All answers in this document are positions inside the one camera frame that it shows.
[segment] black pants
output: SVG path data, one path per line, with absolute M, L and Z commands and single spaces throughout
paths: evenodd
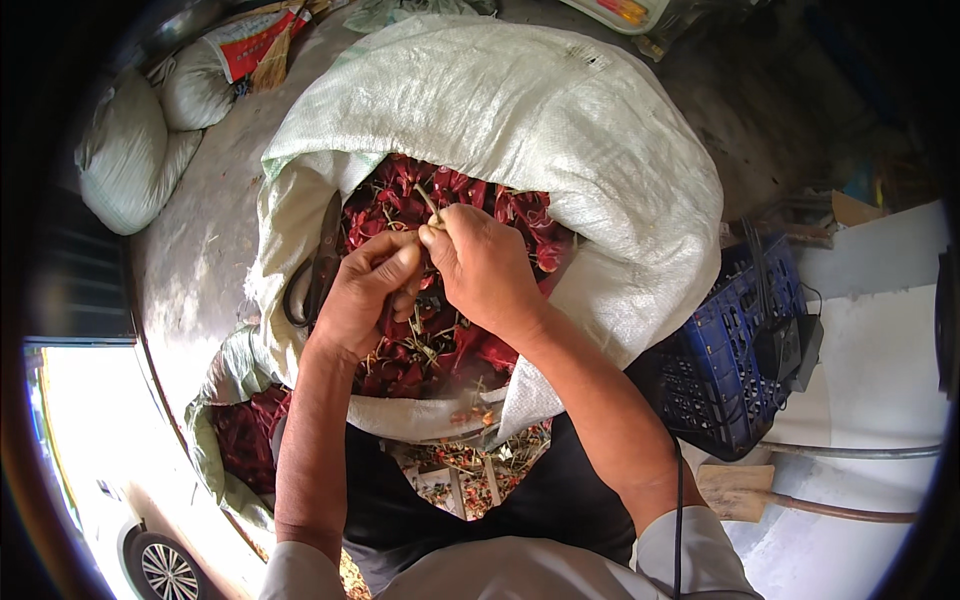
M 500 506 L 464 521 L 422 499 L 379 439 L 347 425 L 344 548 L 372 594 L 439 548 L 501 536 L 548 538 L 627 565 L 636 539 L 620 497 L 590 465 L 566 413 L 550 447 Z

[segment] hand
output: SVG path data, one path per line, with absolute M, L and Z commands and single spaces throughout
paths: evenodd
M 444 277 L 446 299 L 517 348 L 537 331 L 547 306 L 523 235 L 467 204 L 452 204 L 439 216 L 445 230 L 424 225 L 419 234 Z
M 415 231 L 375 235 L 340 264 L 307 345 L 359 363 L 383 336 L 376 324 L 389 295 L 396 292 L 392 302 L 398 323 L 414 314 L 421 277 Z

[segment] scissors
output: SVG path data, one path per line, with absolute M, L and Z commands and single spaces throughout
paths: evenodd
M 283 314 L 287 321 L 294 327 L 307 327 L 307 332 L 313 331 L 313 325 L 317 322 L 317 315 L 330 294 L 330 288 L 333 286 L 333 279 L 340 270 L 340 254 L 337 253 L 337 241 L 340 239 L 340 212 L 343 207 L 343 201 L 340 197 L 340 191 L 333 193 L 330 204 L 326 207 L 324 213 L 324 222 L 320 229 L 320 246 L 310 256 L 307 256 L 294 275 L 287 281 L 287 286 L 283 290 Z M 307 270 L 310 270 L 310 287 L 306 296 L 303 298 L 302 319 L 294 315 L 291 306 L 291 296 L 294 287 Z

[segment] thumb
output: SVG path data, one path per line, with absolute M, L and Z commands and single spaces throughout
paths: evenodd
M 444 279 L 450 278 L 460 268 L 460 259 L 457 257 L 457 249 L 453 246 L 453 240 L 447 235 L 446 231 L 422 225 L 418 230 L 420 241 L 430 251 L 430 259 L 434 266 L 440 269 Z
M 375 285 L 389 294 L 402 286 L 417 270 L 420 246 L 408 244 L 383 262 L 367 276 Z

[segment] forearm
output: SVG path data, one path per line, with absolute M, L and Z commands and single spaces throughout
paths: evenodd
M 553 386 L 590 463 L 638 531 L 676 508 L 676 449 L 636 386 L 563 313 L 547 306 L 533 335 L 509 341 Z M 684 504 L 703 504 L 689 468 Z
M 344 436 L 356 365 L 307 342 L 276 470 L 276 540 L 295 540 L 340 562 L 347 518 Z

